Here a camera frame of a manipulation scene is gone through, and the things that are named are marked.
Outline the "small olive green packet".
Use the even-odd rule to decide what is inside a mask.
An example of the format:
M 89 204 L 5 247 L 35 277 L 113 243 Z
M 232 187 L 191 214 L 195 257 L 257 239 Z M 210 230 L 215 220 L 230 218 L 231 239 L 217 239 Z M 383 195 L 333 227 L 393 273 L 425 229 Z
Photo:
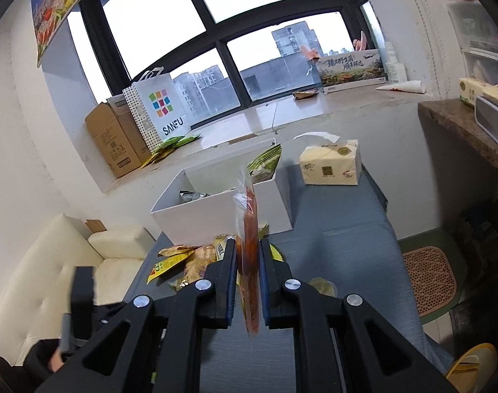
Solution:
M 337 297 L 337 288 L 333 282 L 320 277 L 313 278 L 309 281 L 309 285 L 313 286 L 319 294 L 330 297 Z

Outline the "round cracker packet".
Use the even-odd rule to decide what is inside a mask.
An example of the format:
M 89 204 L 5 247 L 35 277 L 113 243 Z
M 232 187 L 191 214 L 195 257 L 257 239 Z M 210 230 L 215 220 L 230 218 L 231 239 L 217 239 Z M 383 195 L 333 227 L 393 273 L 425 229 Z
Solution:
M 194 250 L 192 256 L 185 264 L 183 276 L 177 283 L 177 289 L 203 279 L 209 264 L 216 262 L 216 251 L 213 245 L 201 246 Z

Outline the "yellow snack bag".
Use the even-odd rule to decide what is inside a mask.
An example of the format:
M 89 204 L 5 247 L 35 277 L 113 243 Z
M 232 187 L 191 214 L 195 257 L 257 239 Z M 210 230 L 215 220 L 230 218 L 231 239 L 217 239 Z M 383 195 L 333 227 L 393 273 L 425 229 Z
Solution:
M 149 285 L 152 280 L 161 277 L 163 274 L 174 268 L 176 265 L 186 261 L 194 254 L 194 250 L 190 250 L 181 254 L 168 256 L 164 260 L 155 263 L 149 273 L 146 284 Z

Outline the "brown patterned cookie packet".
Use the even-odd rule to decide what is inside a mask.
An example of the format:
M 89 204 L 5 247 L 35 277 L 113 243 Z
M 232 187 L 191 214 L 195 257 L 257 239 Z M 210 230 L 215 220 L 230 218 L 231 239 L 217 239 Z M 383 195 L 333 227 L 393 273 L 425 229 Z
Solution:
M 197 249 L 196 246 L 187 246 L 187 245 L 174 245 L 169 248 L 161 249 L 158 251 L 158 256 L 170 257 L 177 254 L 185 254 L 188 252 L 193 252 Z

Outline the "orange snack pack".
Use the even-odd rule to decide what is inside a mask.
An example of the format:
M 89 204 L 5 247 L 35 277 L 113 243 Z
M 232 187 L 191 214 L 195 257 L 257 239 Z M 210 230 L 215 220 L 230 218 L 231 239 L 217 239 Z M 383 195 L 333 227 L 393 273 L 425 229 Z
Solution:
M 250 336 L 259 332 L 259 225 L 253 182 L 247 168 L 241 169 L 233 195 L 236 208 L 238 287 L 245 328 Z

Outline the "white cardboard storage box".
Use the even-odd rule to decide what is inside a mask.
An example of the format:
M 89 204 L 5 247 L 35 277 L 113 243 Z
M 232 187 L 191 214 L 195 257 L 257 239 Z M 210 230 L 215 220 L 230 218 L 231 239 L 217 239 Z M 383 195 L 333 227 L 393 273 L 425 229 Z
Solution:
M 266 139 L 181 170 L 150 211 L 162 233 L 174 245 L 204 245 L 219 234 L 233 234 L 236 230 L 233 194 L 240 169 L 276 143 L 274 139 Z M 181 203 L 181 190 L 209 196 Z M 284 164 L 278 164 L 271 179 L 256 184 L 254 193 L 260 224 L 266 224 L 271 233 L 293 229 L 289 179 Z

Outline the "black foil snack packet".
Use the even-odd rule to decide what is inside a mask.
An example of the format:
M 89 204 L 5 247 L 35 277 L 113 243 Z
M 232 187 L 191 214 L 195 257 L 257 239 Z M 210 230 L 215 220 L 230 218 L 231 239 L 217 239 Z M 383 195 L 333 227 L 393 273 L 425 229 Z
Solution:
M 180 197 L 181 203 L 188 203 L 188 202 L 192 202 L 194 200 L 200 200 L 200 199 L 206 198 L 208 196 L 209 196 L 209 194 L 207 194 L 207 193 L 200 193 L 200 192 L 196 192 L 196 191 L 185 191 L 185 190 L 179 191 L 179 197 Z

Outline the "cream seaweed snack bag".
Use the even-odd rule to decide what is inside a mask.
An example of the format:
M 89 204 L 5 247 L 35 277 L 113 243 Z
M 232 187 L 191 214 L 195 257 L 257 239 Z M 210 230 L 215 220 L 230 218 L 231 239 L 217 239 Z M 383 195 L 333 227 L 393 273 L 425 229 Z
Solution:
M 247 165 L 253 184 L 271 179 L 277 169 L 282 154 L 280 144 L 273 145 Z

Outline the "cream leather sofa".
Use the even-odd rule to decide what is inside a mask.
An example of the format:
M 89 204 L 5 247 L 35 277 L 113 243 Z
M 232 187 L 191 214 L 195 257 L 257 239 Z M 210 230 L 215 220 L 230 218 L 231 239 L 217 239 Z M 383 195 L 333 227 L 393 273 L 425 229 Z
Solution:
M 93 268 L 97 305 L 123 301 L 154 243 L 143 227 L 87 235 L 73 218 L 57 215 L 12 271 L 0 299 L 0 356 L 21 365 L 35 343 L 60 336 L 78 266 Z

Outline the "green snack packets on sill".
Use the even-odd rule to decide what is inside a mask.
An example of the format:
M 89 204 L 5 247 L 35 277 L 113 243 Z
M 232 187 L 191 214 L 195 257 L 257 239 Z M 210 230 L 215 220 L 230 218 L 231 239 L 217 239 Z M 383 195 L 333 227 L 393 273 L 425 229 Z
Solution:
M 177 136 L 166 140 L 155 150 L 155 152 L 151 155 L 151 157 L 149 157 L 149 159 L 142 164 L 141 169 L 146 168 L 151 164 L 164 160 L 166 157 L 175 152 L 177 149 L 183 147 L 184 145 L 188 145 L 192 142 L 195 142 L 200 138 L 201 135 L 198 134 L 188 137 Z

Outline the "brown cardboard box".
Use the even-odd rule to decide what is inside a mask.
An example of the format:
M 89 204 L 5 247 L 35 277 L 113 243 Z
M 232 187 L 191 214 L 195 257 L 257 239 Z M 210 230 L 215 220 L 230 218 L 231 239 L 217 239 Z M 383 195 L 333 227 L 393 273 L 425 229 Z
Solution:
M 85 121 L 89 134 L 116 178 L 135 171 L 151 157 L 123 94 L 99 103 Z

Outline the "printed long box on sill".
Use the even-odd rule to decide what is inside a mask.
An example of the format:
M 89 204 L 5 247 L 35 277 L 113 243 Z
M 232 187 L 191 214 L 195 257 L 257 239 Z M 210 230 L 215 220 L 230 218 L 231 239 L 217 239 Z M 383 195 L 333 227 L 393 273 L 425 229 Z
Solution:
M 363 86 L 380 86 L 387 81 L 378 50 L 321 57 L 316 62 L 316 70 L 325 94 Z

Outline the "white black alarm clock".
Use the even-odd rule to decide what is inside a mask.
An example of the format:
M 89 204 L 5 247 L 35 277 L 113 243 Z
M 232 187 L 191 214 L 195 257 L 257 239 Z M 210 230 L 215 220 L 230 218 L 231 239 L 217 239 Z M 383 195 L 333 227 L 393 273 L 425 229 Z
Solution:
M 498 145 L 498 105 L 483 96 L 475 100 L 476 124 Z

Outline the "white bottle on sill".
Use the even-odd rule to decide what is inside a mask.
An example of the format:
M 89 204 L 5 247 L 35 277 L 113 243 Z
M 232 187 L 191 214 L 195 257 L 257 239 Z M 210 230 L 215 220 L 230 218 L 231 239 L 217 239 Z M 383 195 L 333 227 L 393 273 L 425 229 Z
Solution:
M 387 61 L 385 63 L 388 79 L 391 83 L 403 83 L 407 81 L 405 65 L 401 63 L 395 54 L 394 46 L 391 42 L 385 43 Z

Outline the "clear plastic drawer unit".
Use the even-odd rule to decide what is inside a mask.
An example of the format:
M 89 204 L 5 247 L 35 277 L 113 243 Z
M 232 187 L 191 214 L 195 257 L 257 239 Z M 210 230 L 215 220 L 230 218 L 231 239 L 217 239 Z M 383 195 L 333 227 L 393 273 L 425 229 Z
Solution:
M 498 28 L 479 2 L 447 4 L 468 77 L 498 85 Z

